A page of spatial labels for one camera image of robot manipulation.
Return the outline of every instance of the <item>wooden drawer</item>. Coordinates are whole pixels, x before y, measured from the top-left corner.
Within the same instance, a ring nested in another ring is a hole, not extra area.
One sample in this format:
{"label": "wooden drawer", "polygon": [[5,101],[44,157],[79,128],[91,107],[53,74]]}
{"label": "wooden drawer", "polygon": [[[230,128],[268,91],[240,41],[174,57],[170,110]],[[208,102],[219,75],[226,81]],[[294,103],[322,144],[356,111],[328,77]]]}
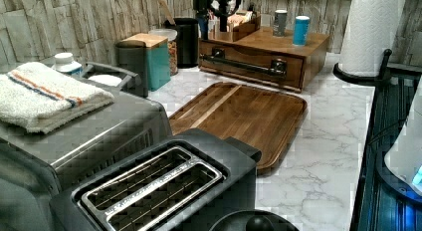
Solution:
{"label": "wooden drawer", "polygon": [[255,49],[216,45],[210,42],[201,42],[200,54],[213,55],[213,49],[221,49],[225,52],[225,59],[237,61],[245,64],[251,64],[263,68],[270,69],[273,60],[281,59],[287,64],[287,73],[285,78],[280,76],[270,76],[264,73],[251,72],[246,69],[237,68],[235,66],[212,63],[208,61],[201,61],[202,69],[211,69],[220,72],[228,72],[226,75],[233,77],[247,77],[250,80],[258,80],[262,83],[267,83],[272,86],[287,86],[298,88],[300,86],[302,77],[302,65],[304,60],[301,58],[293,58],[289,56],[282,56],[268,52],[257,51]]}
{"label": "wooden drawer", "polygon": [[[287,31],[286,34],[287,36],[283,38],[273,37],[270,28],[262,28],[233,43],[200,40],[199,67],[205,72],[300,93],[323,67],[328,36],[310,34],[306,46],[295,47],[292,45],[292,32]],[[224,52],[224,56],[221,57],[220,54],[218,57],[220,61],[217,62],[210,58],[210,56],[217,57],[216,50]],[[286,64],[284,77],[262,72],[271,69],[273,61],[282,61]]]}

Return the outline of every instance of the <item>paper towel roll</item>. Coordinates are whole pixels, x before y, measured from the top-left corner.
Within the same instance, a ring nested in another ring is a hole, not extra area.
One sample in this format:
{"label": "paper towel roll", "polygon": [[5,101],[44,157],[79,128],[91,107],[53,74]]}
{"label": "paper towel roll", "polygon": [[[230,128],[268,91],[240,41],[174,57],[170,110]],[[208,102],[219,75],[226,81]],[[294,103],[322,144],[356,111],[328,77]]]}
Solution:
{"label": "paper towel roll", "polygon": [[404,2],[351,1],[338,63],[345,73],[360,77],[379,74],[383,52],[393,45]]}

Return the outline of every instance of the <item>blue cup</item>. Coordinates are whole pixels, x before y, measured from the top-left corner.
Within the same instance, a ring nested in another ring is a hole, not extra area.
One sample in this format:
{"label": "blue cup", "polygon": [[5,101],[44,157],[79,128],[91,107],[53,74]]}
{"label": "blue cup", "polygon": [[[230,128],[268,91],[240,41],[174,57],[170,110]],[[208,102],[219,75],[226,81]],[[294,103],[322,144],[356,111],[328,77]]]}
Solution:
{"label": "blue cup", "polygon": [[293,35],[293,44],[303,46],[307,42],[308,28],[310,26],[310,17],[298,16],[295,21],[295,32]]}

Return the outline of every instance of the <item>toaster slot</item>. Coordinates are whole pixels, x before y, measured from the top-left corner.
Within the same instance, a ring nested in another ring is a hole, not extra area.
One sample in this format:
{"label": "toaster slot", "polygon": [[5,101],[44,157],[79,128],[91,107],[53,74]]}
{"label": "toaster slot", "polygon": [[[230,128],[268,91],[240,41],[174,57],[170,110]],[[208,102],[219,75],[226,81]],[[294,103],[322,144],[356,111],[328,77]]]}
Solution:
{"label": "toaster slot", "polygon": [[148,230],[208,190],[222,173],[175,146],[150,160],[96,182],[80,204],[106,230]]}
{"label": "toaster slot", "polygon": [[201,187],[213,178],[214,173],[208,173],[205,166],[197,164],[114,215],[109,223],[115,230],[140,230],[180,202],[188,202],[191,194],[201,192]]}
{"label": "toaster slot", "polygon": [[116,200],[121,200],[146,186],[189,158],[190,156],[181,151],[164,153],[91,193],[88,195],[88,199],[96,209],[105,210]]}

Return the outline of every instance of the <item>wooden cutting board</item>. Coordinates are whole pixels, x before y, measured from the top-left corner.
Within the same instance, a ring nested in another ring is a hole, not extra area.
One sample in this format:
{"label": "wooden cutting board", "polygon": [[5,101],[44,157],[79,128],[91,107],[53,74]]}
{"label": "wooden cutting board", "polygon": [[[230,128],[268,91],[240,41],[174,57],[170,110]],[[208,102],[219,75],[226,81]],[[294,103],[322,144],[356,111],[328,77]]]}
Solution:
{"label": "wooden cutting board", "polygon": [[259,149],[259,173],[283,159],[301,125],[307,102],[296,96],[233,83],[214,84],[170,117],[173,134],[200,128]]}

